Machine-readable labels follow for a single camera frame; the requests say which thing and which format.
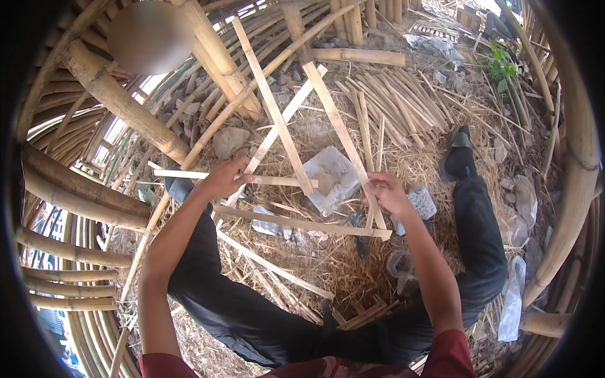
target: white plastic bag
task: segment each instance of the white plastic bag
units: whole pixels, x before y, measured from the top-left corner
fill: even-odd
[[[525,289],[525,261],[516,256],[512,260],[508,279],[504,284],[504,307],[498,326],[498,341],[515,341],[521,320],[521,295]]]

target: black pants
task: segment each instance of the black pants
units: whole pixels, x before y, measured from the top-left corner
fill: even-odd
[[[480,177],[458,182],[453,193],[460,254],[456,276],[465,328],[502,290],[507,276],[500,231]],[[209,209],[197,223],[168,293],[214,338],[243,359],[276,368],[323,356],[367,363],[410,363],[428,350],[433,328],[422,303],[352,331],[328,329],[269,302],[223,276]]]

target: green plant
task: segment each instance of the green plant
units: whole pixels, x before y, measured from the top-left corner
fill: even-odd
[[[489,44],[489,48],[494,56],[494,60],[487,64],[489,75],[497,83],[498,93],[506,92],[508,78],[517,74],[517,67],[507,51],[502,50],[493,42]]]

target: red shirt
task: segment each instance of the red shirt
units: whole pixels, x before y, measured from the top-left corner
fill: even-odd
[[[197,378],[187,364],[166,353],[144,354],[139,359],[143,378]],[[323,357],[291,363],[263,375],[265,378],[378,378],[417,377],[406,365],[378,365],[353,362],[338,357]],[[475,377],[464,332],[448,330],[433,340],[422,377]]]

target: sleeve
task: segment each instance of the sleeve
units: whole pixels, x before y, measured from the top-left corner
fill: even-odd
[[[433,340],[421,377],[475,377],[464,332],[447,330]]]
[[[143,378],[198,378],[181,358],[168,353],[149,353],[139,358]]]

